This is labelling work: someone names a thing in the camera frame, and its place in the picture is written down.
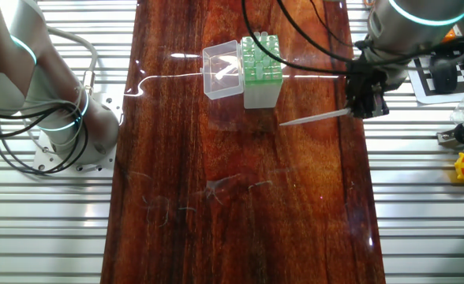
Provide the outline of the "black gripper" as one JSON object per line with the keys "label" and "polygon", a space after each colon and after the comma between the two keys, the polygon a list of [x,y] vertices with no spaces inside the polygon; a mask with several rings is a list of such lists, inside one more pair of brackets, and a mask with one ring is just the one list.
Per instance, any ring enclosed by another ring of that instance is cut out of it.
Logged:
{"label": "black gripper", "polygon": [[375,118],[389,114],[383,98],[369,99],[366,95],[374,85],[384,85],[387,74],[364,62],[349,63],[346,67],[346,106],[351,114],[356,118]]}

